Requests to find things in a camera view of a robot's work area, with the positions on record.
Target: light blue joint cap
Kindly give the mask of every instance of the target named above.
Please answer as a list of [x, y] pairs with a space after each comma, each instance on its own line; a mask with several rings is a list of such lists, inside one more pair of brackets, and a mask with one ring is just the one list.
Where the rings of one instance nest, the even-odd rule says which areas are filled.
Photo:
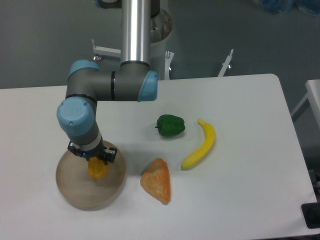
[[79, 70], [79, 69], [85, 69], [85, 68], [93, 68], [93, 69], [97, 69], [98, 71], [100, 70], [100, 66], [98, 64], [96, 64], [93, 61], [89, 61], [89, 60], [78, 60], [75, 61], [70, 68], [70, 72], [69, 72], [69, 76], [70, 77], [71, 74], [73, 74], [75, 71]]
[[68, 97], [59, 105], [56, 116], [61, 128], [69, 136], [86, 134], [95, 122], [91, 105], [79, 96]]
[[138, 102], [154, 101], [158, 96], [158, 74], [156, 71], [149, 71], [142, 83]]
[[102, 6], [100, 6], [99, 2], [97, 0], [94, 0], [94, 4], [98, 7], [98, 8], [103, 8]]

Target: toast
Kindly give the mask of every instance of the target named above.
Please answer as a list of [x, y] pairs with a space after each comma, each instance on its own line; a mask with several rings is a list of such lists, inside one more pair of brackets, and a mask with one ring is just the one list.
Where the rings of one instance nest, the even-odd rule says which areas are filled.
[[167, 163], [156, 158], [143, 173], [140, 183], [144, 190], [163, 204], [167, 205], [171, 198], [170, 174]]

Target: plastic pepper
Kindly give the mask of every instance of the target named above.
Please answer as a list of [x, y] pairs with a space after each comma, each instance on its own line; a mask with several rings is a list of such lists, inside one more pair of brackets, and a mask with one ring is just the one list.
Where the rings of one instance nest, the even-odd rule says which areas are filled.
[[181, 117], [170, 114], [161, 115], [156, 121], [156, 128], [164, 137], [176, 136], [186, 129], [185, 121]]
[[88, 162], [88, 174], [93, 179], [102, 180], [108, 171], [108, 165], [97, 157], [91, 157]]

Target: orange object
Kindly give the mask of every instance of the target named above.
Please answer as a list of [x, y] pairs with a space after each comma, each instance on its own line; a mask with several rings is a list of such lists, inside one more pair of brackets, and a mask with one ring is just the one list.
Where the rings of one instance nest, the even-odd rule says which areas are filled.
[[140, 183], [151, 196], [167, 205], [171, 198], [170, 174], [167, 163], [156, 158], [143, 173]]
[[88, 174], [93, 179], [103, 179], [108, 171], [108, 165], [97, 157], [91, 157], [88, 162]]

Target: green bell pepper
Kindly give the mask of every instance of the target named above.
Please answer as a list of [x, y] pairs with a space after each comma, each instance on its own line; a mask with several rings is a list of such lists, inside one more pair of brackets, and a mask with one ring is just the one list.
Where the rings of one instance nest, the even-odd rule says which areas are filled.
[[186, 129], [185, 121], [181, 117], [170, 114], [161, 115], [156, 121], [156, 128], [164, 137], [176, 136]]

